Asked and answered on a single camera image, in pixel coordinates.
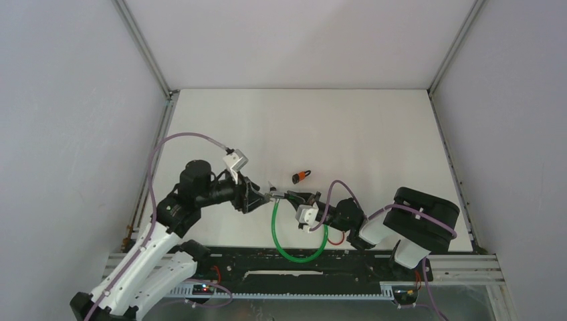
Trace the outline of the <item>orange padlock with keys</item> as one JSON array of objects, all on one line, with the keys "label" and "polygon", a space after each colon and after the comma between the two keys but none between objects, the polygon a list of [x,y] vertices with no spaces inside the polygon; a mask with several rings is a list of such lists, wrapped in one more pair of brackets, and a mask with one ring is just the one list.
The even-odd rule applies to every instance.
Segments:
[{"label": "orange padlock with keys", "polygon": [[311,170],[301,171],[296,174],[292,175],[292,183],[298,184],[300,181],[303,181],[306,177],[310,176]]}]

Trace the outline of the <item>silver key bunch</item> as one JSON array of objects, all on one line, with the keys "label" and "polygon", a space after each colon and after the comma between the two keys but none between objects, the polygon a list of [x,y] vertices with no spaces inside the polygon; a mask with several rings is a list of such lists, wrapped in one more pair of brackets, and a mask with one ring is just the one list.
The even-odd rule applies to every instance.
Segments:
[{"label": "silver key bunch", "polygon": [[276,196],[278,191],[277,188],[275,187],[275,185],[273,185],[270,181],[268,181],[268,185],[269,185],[269,193],[272,196]]}]

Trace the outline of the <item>green cable lock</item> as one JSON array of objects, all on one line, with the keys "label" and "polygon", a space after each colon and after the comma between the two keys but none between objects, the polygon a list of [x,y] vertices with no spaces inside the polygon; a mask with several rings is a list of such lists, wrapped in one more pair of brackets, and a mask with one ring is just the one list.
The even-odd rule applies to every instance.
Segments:
[{"label": "green cable lock", "polygon": [[273,204],[273,209],[271,212],[271,221],[270,221],[270,232],[271,232],[271,238],[272,241],[275,245],[275,249],[277,250],[277,252],[286,260],[292,262],[292,263],[298,263],[298,264],[305,264],[305,263],[310,263],[312,261],[314,261],[315,259],[319,258],[325,248],[326,245],[328,243],[328,236],[329,236],[329,228],[325,227],[324,228],[324,234],[323,234],[323,238],[322,238],[322,242],[319,246],[319,248],[311,255],[307,256],[307,257],[296,257],[291,255],[290,253],[288,253],[281,245],[281,243],[279,242],[279,237],[277,234],[277,213],[279,210],[279,202],[280,199],[276,199],[274,201]]}]

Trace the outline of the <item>red cable lock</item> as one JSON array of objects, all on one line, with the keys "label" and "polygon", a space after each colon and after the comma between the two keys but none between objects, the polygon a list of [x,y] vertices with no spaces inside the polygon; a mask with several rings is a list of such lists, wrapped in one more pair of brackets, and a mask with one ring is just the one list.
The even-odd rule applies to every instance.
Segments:
[{"label": "red cable lock", "polygon": [[333,235],[329,234],[327,243],[332,246],[342,245],[346,240],[346,233],[344,231],[337,232]]}]

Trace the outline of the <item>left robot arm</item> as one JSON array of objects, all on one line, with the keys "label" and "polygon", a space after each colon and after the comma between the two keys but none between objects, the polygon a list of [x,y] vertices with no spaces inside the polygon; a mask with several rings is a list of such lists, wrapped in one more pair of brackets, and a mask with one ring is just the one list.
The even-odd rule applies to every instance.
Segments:
[{"label": "left robot arm", "polygon": [[141,320],[182,281],[209,275],[209,249],[182,239],[201,218],[202,208],[225,202],[249,213],[268,203],[269,196],[241,173],[218,180],[207,161],[187,163],[179,183],[156,206],[155,219],[124,259],[91,292],[72,298],[76,319]]}]

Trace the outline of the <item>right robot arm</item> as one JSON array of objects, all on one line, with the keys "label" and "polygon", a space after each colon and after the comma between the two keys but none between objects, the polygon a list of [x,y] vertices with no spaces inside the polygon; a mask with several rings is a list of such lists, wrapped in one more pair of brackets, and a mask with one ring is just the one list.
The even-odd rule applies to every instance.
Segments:
[{"label": "right robot arm", "polygon": [[459,217],[456,204],[408,187],[400,187],[393,202],[371,215],[365,215],[354,198],[337,205],[326,205],[319,194],[288,191],[283,198],[296,210],[299,228],[331,227],[346,232],[347,242],[359,251],[374,248],[387,237],[397,234],[389,261],[393,277],[405,280],[430,253],[446,252],[457,238]]}]

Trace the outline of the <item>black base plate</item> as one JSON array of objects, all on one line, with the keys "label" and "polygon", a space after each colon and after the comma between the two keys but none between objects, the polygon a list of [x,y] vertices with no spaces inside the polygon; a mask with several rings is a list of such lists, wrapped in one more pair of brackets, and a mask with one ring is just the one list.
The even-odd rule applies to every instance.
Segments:
[{"label": "black base plate", "polygon": [[276,294],[371,294],[387,284],[412,288],[433,281],[430,263],[408,269],[389,251],[325,249],[314,261],[298,264],[261,247],[212,247],[194,277],[234,292]]}]

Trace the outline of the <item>left aluminium corner post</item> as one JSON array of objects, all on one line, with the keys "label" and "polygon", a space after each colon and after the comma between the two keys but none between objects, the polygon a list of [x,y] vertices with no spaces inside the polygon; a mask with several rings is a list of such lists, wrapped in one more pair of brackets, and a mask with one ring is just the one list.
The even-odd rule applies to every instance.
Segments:
[{"label": "left aluminium corner post", "polygon": [[152,77],[158,84],[160,91],[163,93],[166,99],[170,99],[172,90],[167,84],[167,81],[165,80],[165,77],[160,70],[158,62],[156,61],[152,50],[136,21],[136,18],[134,17],[129,5],[127,4],[127,1],[112,0],[112,4],[115,7],[121,20],[123,21],[127,32],[130,34],[130,37],[132,38],[146,66],[148,67]]}]

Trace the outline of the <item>aluminium corner post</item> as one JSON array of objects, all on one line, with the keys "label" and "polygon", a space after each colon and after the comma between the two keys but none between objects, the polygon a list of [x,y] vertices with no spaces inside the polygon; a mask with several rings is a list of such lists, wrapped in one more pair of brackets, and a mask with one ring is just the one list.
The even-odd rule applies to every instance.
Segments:
[{"label": "aluminium corner post", "polygon": [[165,80],[165,77],[160,70],[158,62],[156,61],[152,50],[136,21],[136,18],[134,17],[129,5],[127,4],[127,1],[112,0],[112,4],[115,7],[121,20],[123,21],[127,32],[130,34],[130,37],[132,38],[146,66],[148,67],[152,77],[158,84],[160,91],[163,93],[166,99],[170,99],[172,90],[167,84],[167,81]]},{"label": "aluminium corner post", "polygon": [[430,98],[435,95],[435,92],[443,81],[443,78],[455,59],[455,56],[464,44],[471,28],[474,26],[474,23],[477,21],[487,3],[487,0],[475,0],[473,2],[427,89]]}]

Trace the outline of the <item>aluminium front frame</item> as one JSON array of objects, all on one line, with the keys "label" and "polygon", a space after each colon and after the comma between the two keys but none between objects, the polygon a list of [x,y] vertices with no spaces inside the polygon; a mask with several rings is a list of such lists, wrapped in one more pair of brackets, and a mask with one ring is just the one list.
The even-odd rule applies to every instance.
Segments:
[{"label": "aluminium front frame", "polygon": [[401,298],[409,290],[417,289],[425,293],[425,286],[501,286],[504,276],[499,262],[494,255],[449,254],[432,255],[427,263],[431,264],[433,281],[417,283],[410,288],[401,284],[387,284],[394,292],[394,299]]}]

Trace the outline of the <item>right aluminium corner post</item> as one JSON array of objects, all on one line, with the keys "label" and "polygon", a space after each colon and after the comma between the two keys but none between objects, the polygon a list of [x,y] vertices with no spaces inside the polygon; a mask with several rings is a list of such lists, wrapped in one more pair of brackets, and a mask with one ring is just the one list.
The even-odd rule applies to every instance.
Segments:
[{"label": "right aluminium corner post", "polygon": [[443,81],[443,78],[455,59],[455,56],[464,44],[471,28],[474,26],[474,23],[477,21],[487,3],[487,0],[475,0],[473,2],[427,89],[430,98],[435,95],[435,92]]}]

